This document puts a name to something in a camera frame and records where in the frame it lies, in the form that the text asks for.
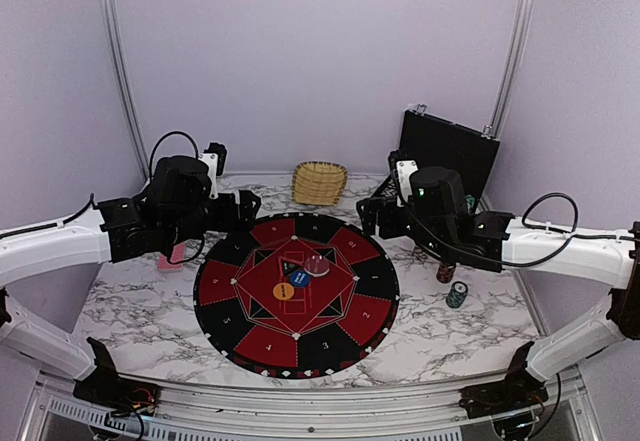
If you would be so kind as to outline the black triangular all-in marker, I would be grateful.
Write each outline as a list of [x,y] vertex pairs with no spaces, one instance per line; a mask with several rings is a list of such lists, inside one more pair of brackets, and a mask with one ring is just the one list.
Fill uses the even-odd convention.
[[300,266],[294,262],[282,260],[281,261],[282,273],[284,276],[289,276],[293,272],[297,271]]

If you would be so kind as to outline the clear round dealer button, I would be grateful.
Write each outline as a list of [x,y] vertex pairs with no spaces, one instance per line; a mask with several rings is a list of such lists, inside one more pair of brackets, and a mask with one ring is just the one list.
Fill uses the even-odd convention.
[[321,255],[312,255],[305,260],[304,270],[312,277],[327,275],[331,269],[331,262]]

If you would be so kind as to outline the blue small blind button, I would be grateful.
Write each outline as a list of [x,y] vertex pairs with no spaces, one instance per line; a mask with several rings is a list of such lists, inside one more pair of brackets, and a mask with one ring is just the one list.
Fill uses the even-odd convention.
[[295,288],[304,288],[309,285],[311,276],[305,270],[299,269],[289,275],[288,281]]

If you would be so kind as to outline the orange big blind button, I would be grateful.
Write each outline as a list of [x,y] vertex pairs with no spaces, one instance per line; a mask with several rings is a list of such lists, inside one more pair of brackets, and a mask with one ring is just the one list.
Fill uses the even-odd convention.
[[288,282],[280,282],[273,287],[272,293],[277,300],[288,301],[293,298],[295,288]]

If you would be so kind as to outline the green blue chip stack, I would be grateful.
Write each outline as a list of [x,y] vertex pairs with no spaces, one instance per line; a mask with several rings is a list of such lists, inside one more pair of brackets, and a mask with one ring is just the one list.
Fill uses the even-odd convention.
[[452,309],[459,309],[468,296],[468,285],[462,281],[452,283],[446,297],[446,305]]

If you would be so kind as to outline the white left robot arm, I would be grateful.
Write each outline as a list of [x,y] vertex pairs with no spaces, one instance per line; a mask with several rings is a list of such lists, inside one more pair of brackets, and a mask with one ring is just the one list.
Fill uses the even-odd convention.
[[[211,143],[204,152],[150,160],[150,176],[130,198],[89,200],[77,213],[1,233],[1,285],[85,264],[102,265],[149,253],[171,258],[188,240],[208,232],[253,227],[261,199],[249,190],[222,194],[217,179],[227,150]],[[106,347],[77,338],[1,294],[1,343],[46,363],[86,387],[106,406],[125,399]]]

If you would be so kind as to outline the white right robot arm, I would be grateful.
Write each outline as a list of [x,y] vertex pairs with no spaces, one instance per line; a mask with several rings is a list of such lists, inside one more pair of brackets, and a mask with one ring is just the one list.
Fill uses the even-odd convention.
[[362,228],[383,238],[408,237],[442,264],[524,277],[585,281],[602,296],[583,314],[550,335],[519,348],[508,375],[495,391],[506,409],[515,409],[566,367],[607,347],[639,337],[639,228],[583,229],[533,221],[528,213],[483,210],[472,213],[460,175],[441,167],[393,164],[392,196],[358,202]]

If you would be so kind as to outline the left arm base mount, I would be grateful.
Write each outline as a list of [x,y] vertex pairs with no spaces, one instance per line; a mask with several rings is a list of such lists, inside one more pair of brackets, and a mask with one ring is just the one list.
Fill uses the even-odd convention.
[[146,429],[144,414],[152,414],[160,387],[154,383],[147,383],[125,378],[98,379],[76,381],[73,396],[108,408],[107,425],[114,421],[132,421],[133,432],[139,437]]

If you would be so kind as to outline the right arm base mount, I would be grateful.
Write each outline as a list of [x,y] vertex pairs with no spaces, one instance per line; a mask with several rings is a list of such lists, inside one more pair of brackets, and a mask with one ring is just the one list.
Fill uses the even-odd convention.
[[545,387],[529,390],[522,384],[497,381],[462,388],[459,406],[469,419],[489,416],[500,440],[528,440],[539,420],[534,408],[544,413],[548,399]]

